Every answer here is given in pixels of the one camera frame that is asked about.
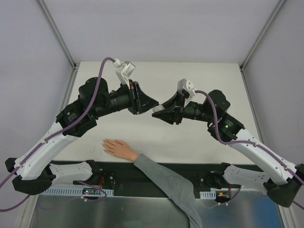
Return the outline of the clear nail polish bottle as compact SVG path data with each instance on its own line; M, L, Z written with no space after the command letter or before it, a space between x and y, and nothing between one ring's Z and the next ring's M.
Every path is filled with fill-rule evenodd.
M156 107L154 107L153 109L152 109L152 111L154 112L154 113L156 113L156 112L160 112L160 111L162 111L162 110L164 110L165 108L162 106L162 105L158 105L158 106L156 106Z

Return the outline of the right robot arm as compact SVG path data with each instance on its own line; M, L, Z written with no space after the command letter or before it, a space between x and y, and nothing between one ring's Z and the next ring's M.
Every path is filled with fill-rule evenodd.
M266 147L227 113L229 107L230 102L220 90L182 90L154 108L152 116L176 125L183 119L206 122L215 140L240 152L261 169L251 171L224 164L224 170L214 175L214 183L222 188L228 184L253 188L266 193L274 203L290 207L304 184L304 165L296 165Z

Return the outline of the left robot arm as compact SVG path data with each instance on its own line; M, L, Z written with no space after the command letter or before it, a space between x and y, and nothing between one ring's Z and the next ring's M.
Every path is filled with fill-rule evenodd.
M53 159L69 144L82 137L97 125L99 117L128 109L132 114L142 114L158 106L158 101L146 95L136 81L129 85L120 85L116 91L109 92L107 81L100 80L94 103L86 116L71 129L51 138L53 133L73 124L88 107L94 93L96 77L88 79L79 87L78 99L67 105L56 117L48 133L43 137L44 143L26 161L25 155L8 158L5 165L9 172L18 166L16 177L12 180L16 191L28 195L37 195L55 184L78 184L80 181L95 185L100 181L100 168L94 160L81 163L56 165Z

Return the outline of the grey sleeved forearm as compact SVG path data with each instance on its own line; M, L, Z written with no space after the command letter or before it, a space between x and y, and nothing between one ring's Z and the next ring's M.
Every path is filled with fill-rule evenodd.
M188 179L143 154L139 155L134 165L187 215L191 228L203 227L195 206L194 187Z

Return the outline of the person's hand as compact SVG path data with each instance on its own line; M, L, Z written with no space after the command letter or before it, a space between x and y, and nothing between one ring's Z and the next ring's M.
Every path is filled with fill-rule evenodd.
M135 162L139 157L139 154L135 152L127 143L120 140L103 140L103 148L107 154L110 154L116 158L125 159L131 162Z

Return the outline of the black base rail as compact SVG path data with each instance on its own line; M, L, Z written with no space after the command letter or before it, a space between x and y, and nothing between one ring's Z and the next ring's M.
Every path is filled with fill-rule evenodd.
M195 198L200 192L211 188L228 188L229 183L222 177L224 170L230 166L221 164L186 164L160 163L159 166L171 170L192 184ZM103 188L114 191L119 197L149 197L165 198L167 194L161 190L166 178L159 171L141 170L133 162L94 162L93 175L89 178L79 176L72 179L72 183L80 182L89 185L101 184Z

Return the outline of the left aluminium frame post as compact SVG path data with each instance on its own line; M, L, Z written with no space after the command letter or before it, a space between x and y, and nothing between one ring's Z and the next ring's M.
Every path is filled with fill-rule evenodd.
M46 3L44 0L37 0L36 3L38 4L40 10L42 11L43 16L45 17L45 20L47 22L47 24L50 27L50 30L52 31L55 40L57 41L59 47L61 48L65 58L67 59L68 63L70 64L70 66L72 68L76 67L76 62L74 61L57 25L56 22L54 21Z

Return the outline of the aluminium frame post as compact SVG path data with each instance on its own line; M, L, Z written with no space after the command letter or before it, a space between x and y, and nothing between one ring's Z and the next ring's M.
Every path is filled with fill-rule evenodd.
M76 67L76 62L74 61L57 25L56 22L54 21L46 3L44 0L37 0L36 3L38 4L40 10L42 11L43 16L45 17L45 20L47 22L47 24L50 27L50 30L52 31L55 40L57 41L59 47L61 48L65 58L67 59L68 63L70 64L70 66L72 68Z
M274 9L271 11L269 17L267 18L265 24L263 25L261 31L259 32L257 38L255 39L253 45L251 46L251 48L249 50L249 52L247 53L245 59L239 65L239 68L240 68L241 72L244 72L244 70L246 69L250 60L252 59L252 57L254 56L254 54L256 53L256 51L258 50L260 45L262 44L263 39L268 34L268 31L271 29L271 27L274 24L276 18L278 17L278 15L280 14L281 10L283 9L283 7L285 6L285 4L287 2L288 2L287 0L279 0L276 3Z

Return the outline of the right aluminium frame post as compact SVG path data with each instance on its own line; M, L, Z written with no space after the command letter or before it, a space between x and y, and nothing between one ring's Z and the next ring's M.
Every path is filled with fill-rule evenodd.
M285 6L285 4L287 2L288 2L287 0L279 0L276 3L274 9L271 11L269 17L267 18L265 24L263 25L261 31L259 32L257 38L255 39L253 45L251 46L251 48L249 50L249 52L247 53L245 59L239 65L239 68L240 68L241 72L244 72L244 70L246 69L250 60L252 59L252 57L254 56L254 54L256 53L256 51L258 50L260 45L262 44L263 39L268 34L268 31L271 29L271 27L274 24L276 18L278 17L278 15L280 14L281 10L283 9L283 7Z

